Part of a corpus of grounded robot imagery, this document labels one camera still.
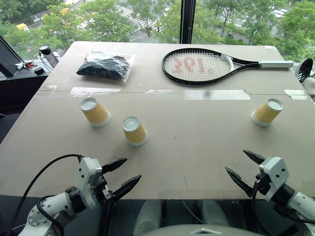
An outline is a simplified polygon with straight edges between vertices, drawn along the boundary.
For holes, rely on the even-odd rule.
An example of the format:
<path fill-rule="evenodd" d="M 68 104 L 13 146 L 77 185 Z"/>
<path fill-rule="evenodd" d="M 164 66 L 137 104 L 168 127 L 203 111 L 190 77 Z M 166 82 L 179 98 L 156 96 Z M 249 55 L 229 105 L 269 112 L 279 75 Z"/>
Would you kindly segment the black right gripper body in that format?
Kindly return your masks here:
<path fill-rule="evenodd" d="M 253 192 L 255 189 L 265 196 L 270 190 L 271 180 L 269 176 L 265 173 L 259 173 L 255 176 L 255 178 L 256 180 L 254 182 L 252 190 L 250 191 L 249 197 L 253 196 Z"/>

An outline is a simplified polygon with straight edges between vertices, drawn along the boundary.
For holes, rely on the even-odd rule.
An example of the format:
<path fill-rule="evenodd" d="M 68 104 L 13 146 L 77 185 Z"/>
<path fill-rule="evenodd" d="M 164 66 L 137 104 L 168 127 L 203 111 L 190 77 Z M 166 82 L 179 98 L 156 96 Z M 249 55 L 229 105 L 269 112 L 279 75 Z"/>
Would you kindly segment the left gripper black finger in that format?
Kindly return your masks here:
<path fill-rule="evenodd" d="M 122 166 L 127 161 L 127 158 L 118 158 L 102 166 L 101 174 L 104 175 L 108 172 L 112 172 Z"/>
<path fill-rule="evenodd" d="M 142 175 L 137 175 L 135 177 L 130 178 L 126 182 L 124 182 L 119 189 L 117 189 L 115 192 L 113 192 L 113 199 L 119 200 L 126 194 L 128 194 L 139 182 Z"/>

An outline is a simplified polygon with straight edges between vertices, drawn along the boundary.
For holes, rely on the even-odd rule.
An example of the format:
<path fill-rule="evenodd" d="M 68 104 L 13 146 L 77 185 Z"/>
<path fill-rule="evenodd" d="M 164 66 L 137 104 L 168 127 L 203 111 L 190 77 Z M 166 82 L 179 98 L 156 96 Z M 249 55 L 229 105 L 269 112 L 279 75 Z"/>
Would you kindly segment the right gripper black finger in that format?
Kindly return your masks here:
<path fill-rule="evenodd" d="M 252 152 L 250 150 L 243 150 L 243 153 L 253 162 L 260 165 L 265 161 L 265 158 L 258 153 Z"/>
<path fill-rule="evenodd" d="M 236 183 L 246 193 L 248 197 L 252 197 L 253 188 L 243 182 L 242 178 L 229 167 L 225 166 L 225 170 L 227 171 L 233 182 Z"/>

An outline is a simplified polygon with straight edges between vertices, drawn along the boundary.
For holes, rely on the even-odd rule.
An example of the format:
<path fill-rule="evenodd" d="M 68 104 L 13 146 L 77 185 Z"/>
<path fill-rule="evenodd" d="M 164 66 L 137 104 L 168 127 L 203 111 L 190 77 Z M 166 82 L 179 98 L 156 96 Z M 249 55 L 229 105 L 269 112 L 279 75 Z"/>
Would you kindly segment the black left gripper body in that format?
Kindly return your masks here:
<path fill-rule="evenodd" d="M 92 191 L 99 203 L 112 200 L 114 197 L 114 193 L 109 190 L 107 181 L 103 175 L 96 178 L 95 182 L 92 184 Z"/>

